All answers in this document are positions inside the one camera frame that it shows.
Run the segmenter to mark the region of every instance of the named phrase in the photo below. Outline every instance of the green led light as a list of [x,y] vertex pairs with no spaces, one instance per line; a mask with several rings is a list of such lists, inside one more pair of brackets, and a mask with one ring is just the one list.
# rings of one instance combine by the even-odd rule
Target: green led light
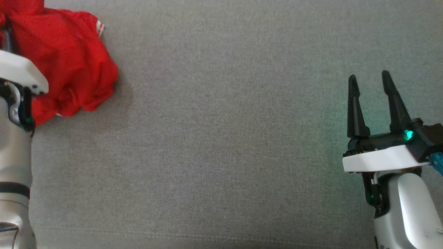
[[404,131],[404,140],[409,141],[414,136],[414,132],[410,130]]
[[369,199],[367,199],[366,202],[372,206],[374,204],[374,195],[369,196]]

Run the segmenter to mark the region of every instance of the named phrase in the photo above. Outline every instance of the black band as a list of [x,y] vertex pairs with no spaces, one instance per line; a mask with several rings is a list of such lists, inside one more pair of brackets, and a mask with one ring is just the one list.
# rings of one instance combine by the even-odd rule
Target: black band
[[13,193],[24,195],[29,199],[31,190],[20,183],[0,182],[0,193]]

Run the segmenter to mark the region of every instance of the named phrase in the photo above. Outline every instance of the blue connector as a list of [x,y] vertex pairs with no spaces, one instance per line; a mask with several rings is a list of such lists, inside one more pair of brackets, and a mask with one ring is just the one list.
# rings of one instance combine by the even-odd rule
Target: blue connector
[[429,162],[434,167],[434,169],[443,176],[443,153],[437,152],[431,154]]

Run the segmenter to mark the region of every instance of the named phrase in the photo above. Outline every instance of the gray fabric surface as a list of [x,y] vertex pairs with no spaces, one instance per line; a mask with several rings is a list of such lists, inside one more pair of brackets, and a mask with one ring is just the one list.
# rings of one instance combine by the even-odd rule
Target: gray fabric surface
[[[343,173],[347,78],[388,131],[381,71],[411,116],[442,122],[439,1],[48,0],[107,26],[120,66],[94,113],[32,146],[39,247],[374,247]],[[425,170],[443,218],[442,179]]]

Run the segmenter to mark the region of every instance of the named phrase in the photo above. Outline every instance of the white stripe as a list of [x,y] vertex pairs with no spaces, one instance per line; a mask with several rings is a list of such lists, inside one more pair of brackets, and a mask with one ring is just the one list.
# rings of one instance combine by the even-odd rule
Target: white stripe
[[105,29],[105,25],[102,24],[101,21],[97,20],[97,23],[95,24],[95,29],[97,30],[98,37],[100,37],[103,33],[103,30]]

